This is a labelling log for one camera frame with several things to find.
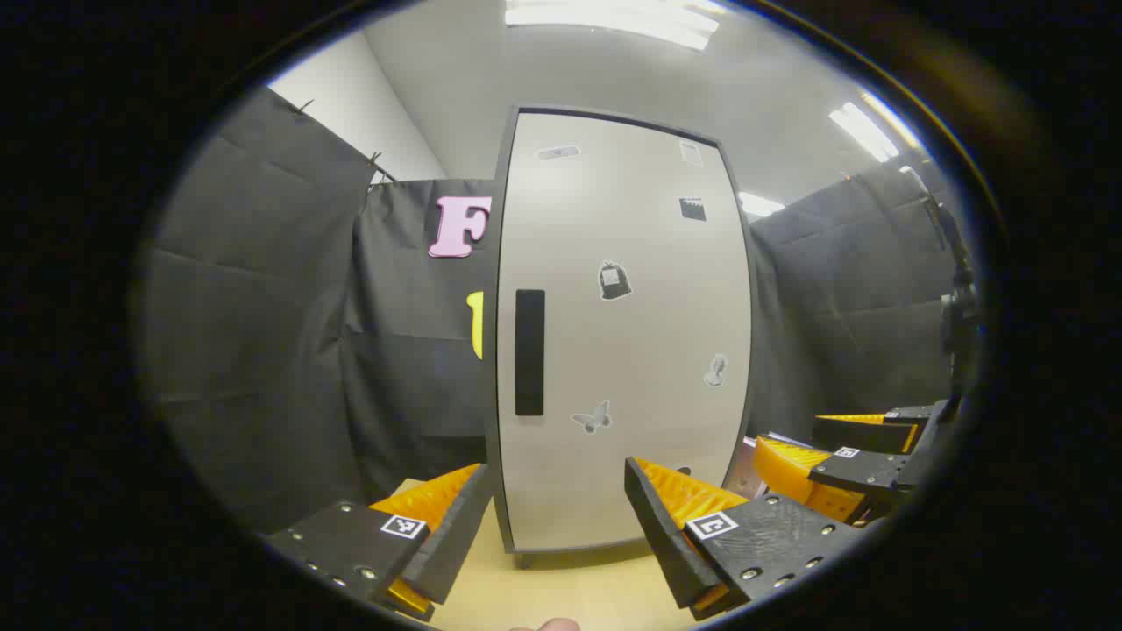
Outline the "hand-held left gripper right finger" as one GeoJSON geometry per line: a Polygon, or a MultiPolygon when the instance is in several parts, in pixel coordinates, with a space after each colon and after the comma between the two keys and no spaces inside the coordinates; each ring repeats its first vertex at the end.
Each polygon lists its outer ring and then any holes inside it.
{"type": "Polygon", "coordinates": [[[696,620],[783,598],[870,532],[782,494],[742,499],[637,457],[624,463],[624,490],[677,606],[696,620]]]}

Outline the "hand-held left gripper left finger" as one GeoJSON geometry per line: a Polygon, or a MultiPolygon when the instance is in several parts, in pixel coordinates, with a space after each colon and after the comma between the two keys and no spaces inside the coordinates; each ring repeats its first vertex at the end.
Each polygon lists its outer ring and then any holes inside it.
{"type": "Polygon", "coordinates": [[[489,475],[469,464],[373,504],[337,500],[261,539],[334,592],[429,622],[493,503],[489,475]]]}

